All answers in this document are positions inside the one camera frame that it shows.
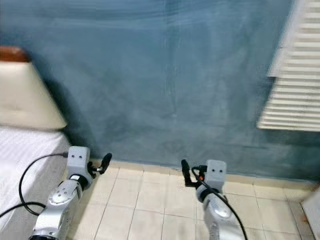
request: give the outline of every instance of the floor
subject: floor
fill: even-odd
[[[299,201],[308,191],[226,182],[250,240],[314,240]],[[68,240],[207,240],[202,204],[179,171],[110,167],[85,191]]]

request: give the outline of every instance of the headboard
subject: headboard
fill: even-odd
[[[67,123],[27,54],[0,46],[0,125],[56,130]]]

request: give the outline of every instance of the blue wall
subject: blue wall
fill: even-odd
[[[318,133],[260,130],[290,0],[1,0],[1,44],[25,48],[95,157],[319,179]]]

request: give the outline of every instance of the mattress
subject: mattress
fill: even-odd
[[[69,149],[67,138],[58,131],[38,131],[0,126],[0,213],[20,204],[18,186],[27,166],[36,158]],[[52,189],[61,181],[67,159],[52,156],[37,161],[28,170],[22,183],[26,202],[47,203]],[[35,211],[42,208],[30,206]],[[24,207],[0,218],[0,239],[27,240],[37,217]]]

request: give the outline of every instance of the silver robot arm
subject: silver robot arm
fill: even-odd
[[[93,172],[104,174],[111,158],[112,154],[108,153],[102,159],[101,166],[94,167],[89,161],[89,148],[70,147],[67,179],[50,193],[46,207],[38,216],[29,240],[65,240],[83,192],[91,186],[96,177]]]
[[[230,208],[199,181],[191,181],[190,167],[186,160],[182,160],[181,165],[185,186],[196,188],[196,197],[203,203],[204,222],[209,231],[209,240],[244,240],[236,216]],[[199,170],[199,178],[227,200],[222,195],[222,187],[226,180],[226,163],[208,160],[207,165],[200,165],[196,169]]]

